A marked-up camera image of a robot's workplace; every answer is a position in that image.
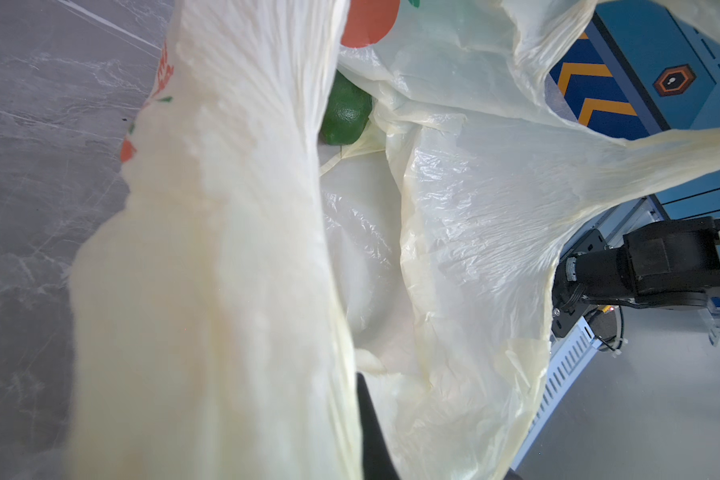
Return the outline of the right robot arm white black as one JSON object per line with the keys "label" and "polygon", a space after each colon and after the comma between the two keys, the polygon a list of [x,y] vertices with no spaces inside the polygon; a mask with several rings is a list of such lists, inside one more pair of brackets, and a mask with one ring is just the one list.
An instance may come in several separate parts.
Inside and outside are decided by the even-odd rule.
{"label": "right robot arm white black", "polygon": [[647,224],[610,248],[582,241],[560,260],[553,306],[572,312],[583,305],[704,308],[720,298],[720,218],[698,217]]}

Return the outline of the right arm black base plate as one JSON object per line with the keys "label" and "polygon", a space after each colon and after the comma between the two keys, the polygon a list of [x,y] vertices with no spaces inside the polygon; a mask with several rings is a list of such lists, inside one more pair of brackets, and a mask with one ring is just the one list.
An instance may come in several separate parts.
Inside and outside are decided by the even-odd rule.
{"label": "right arm black base plate", "polygon": [[566,337],[588,308],[588,303],[584,300],[584,288],[577,281],[576,260],[582,255],[605,251],[608,248],[601,232],[590,229],[561,257],[552,288],[551,330],[555,338]]}

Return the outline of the yellowish translucent plastic bag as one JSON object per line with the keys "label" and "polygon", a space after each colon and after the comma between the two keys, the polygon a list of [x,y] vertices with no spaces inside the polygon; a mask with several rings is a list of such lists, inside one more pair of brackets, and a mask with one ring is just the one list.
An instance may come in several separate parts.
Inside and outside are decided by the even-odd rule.
{"label": "yellowish translucent plastic bag", "polygon": [[[545,80],[592,1],[179,1],[69,277],[73,479],[361,479],[357,373],[404,479],[500,479],[590,218],[720,170],[720,128],[613,139]],[[360,138],[320,138],[343,74]]]}

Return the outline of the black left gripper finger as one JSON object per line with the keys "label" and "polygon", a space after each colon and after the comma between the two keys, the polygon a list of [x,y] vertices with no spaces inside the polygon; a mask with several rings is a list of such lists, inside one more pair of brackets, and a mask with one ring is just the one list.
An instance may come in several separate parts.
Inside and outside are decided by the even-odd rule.
{"label": "black left gripper finger", "polygon": [[357,373],[357,397],[362,427],[362,467],[365,480],[399,480],[361,373]]}

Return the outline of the green lime fruit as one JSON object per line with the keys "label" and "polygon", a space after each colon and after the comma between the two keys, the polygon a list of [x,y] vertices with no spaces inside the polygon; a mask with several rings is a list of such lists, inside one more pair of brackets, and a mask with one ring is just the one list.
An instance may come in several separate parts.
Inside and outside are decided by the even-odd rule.
{"label": "green lime fruit", "polygon": [[320,138],[332,146],[350,145],[363,133],[373,108],[370,94],[336,72],[320,129]]}

